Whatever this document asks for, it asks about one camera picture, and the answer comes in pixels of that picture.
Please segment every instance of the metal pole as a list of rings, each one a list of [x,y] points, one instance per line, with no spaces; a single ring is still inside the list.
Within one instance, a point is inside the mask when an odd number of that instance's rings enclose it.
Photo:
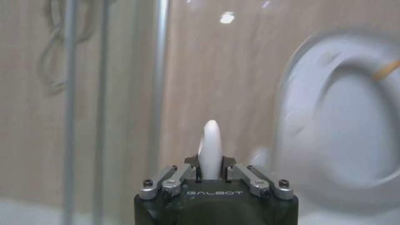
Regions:
[[[109,0],[103,0],[101,40],[100,40],[100,74],[99,100],[96,118],[96,157],[95,157],[95,190],[93,190],[93,225],[103,224],[103,172],[105,140],[105,94],[108,70],[108,33],[109,33]]]
[[[149,135],[149,158],[155,163],[148,165],[148,175],[157,171],[160,156],[160,129],[164,98],[164,72],[165,72],[165,50],[167,50],[167,26],[168,26],[169,0],[157,0],[156,5],[156,56],[155,56],[155,77],[153,77],[153,104],[152,104],[152,127]]]
[[[65,102],[65,157],[64,157],[64,215],[63,224],[73,222],[73,161],[75,161],[75,76],[76,76],[76,0],[67,0],[67,102]]]

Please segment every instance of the toilet bowl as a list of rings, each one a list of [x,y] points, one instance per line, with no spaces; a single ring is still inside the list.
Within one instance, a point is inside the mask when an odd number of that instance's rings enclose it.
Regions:
[[[300,224],[400,223],[400,42],[360,30],[311,37],[279,94],[273,171]]]

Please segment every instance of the silver metal bracket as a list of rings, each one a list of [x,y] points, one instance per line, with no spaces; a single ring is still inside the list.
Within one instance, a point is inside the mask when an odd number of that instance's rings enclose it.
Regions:
[[[261,196],[263,192],[268,191],[269,183],[260,179],[241,164],[235,164],[228,167],[228,179],[240,179],[249,186],[249,192]]]
[[[149,187],[141,187],[139,192],[139,197],[141,199],[149,200],[153,199],[157,195],[157,191],[161,187],[161,182],[168,179],[172,174],[175,173],[175,167],[167,166],[163,168],[163,170],[159,172],[159,174],[153,177],[152,184]]]
[[[171,194],[171,197],[180,194],[180,185],[185,179],[196,177],[196,168],[191,164],[184,164],[175,172],[173,176],[163,181],[163,190]]]
[[[289,187],[289,182],[285,185],[280,185],[280,180],[271,174],[267,169],[259,165],[251,166],[249,170],[255,173],[255,175],[269,182],[271,191],[276,197],[283,200],[289,200],[293,198],[293,190]]]

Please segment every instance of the bathroom wall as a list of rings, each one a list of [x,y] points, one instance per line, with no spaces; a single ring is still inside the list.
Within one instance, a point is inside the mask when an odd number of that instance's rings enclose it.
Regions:
[[[48,2],[0,0],[0,200],[60,208],[65,92],[51,95],[37,72],[51,37]],[[76,52],[75,205],[84,213],[92,211],[95,188],[101,1],[95,2],[96,31]],[[131,206],[125,196],[133,195],[144,177],[140,168],[149,135],[155,1],[112,2],[103,197],[105,214],[120,217],[123,211],[132,212],[124,208]],[[80,5],[80,25],[83,8]],[[45,66],[59,79],[65,76],[64,53],[63,43],[57,43],[49,56],[53,60]]]
[[[51,37],[48,9],[41,1],[0,1],[0,198],[60,206],[64,163],[64,93],[49,95],[37,73],[37,61]],[[77,120],[93,146],[99,38],[79,50]],[[61,44],[51,51],[51,76],[63,79]],[[91,156],[81,151],[81,160]]]
[[[397,0],[172,0],[161,163],[196,154],[211,119],[225,155],[247,162],[271,147],[279,80],[300,44],[340,27],[399,32],[399,9]],[[235,20],[221,24],[227,11]]]

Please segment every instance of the toilet lid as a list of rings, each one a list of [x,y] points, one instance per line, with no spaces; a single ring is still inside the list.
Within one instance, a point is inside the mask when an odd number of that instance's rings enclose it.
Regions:
[[[360,30],[312,37],[292,57],[275,169],[316,199],[400,202],[399,60],[399,41]]]

